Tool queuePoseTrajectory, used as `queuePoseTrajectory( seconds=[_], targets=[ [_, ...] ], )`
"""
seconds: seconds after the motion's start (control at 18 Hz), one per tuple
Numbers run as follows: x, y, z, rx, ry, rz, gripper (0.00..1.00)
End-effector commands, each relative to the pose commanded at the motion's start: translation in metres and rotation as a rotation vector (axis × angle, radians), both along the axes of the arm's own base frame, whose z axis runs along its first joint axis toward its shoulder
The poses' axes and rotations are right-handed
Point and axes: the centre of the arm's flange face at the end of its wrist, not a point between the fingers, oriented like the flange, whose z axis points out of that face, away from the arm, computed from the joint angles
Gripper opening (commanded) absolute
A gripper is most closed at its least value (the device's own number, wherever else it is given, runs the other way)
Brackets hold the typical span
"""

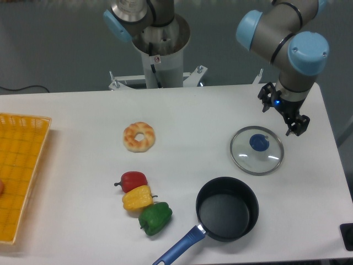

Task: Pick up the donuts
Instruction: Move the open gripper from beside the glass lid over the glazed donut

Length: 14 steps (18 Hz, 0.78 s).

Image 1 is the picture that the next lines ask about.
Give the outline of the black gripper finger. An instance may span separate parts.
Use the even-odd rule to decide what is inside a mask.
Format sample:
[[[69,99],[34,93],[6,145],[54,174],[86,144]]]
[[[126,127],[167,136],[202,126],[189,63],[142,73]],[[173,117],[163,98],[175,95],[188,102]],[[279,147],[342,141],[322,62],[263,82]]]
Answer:
[[[288,127],[286,136],[289,134],[302,135],[307,130],[309,122],[310,118],[306,115],[297,114],[294,118],[286,118],[285,123]]]
[[[261,100],[263,109],[262,112],[268,111],[270,108],[273,107],[272,103],[272,95],[275,93],[275,86],[273,83],[269,82],[265,84],[264,86],[261,87],[259,94],[258,94],[258,99]]]

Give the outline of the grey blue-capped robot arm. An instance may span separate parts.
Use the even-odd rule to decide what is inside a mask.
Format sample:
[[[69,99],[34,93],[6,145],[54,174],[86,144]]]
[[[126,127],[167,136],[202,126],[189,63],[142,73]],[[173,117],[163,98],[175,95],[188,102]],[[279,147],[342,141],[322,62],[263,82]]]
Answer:
[[[280,71],[276,83],[259,92],[264,110],[275,108],[288,133],[301,135],[309,117],[299,110],[325,68],[329,44],[318,33],[303,31],[325,7],[325,1],[273,1],[268,14],[248,12],[238,24],[236,40]],[[190,27],[177,15],[173,1],[113,1],[103,14],[109,30],[140,52],[148,88],[182,87],[183,51]]]

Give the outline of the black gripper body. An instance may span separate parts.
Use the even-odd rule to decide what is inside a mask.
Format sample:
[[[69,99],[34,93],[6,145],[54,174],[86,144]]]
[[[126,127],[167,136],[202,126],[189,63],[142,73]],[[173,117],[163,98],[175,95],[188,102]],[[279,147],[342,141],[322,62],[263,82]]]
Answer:
[[[286,100],[282,97],[281,91],[276,91],[272,95],[272,106],[283,116],[285,121],[295,121],[302,104],[303,100],[294,102]]]

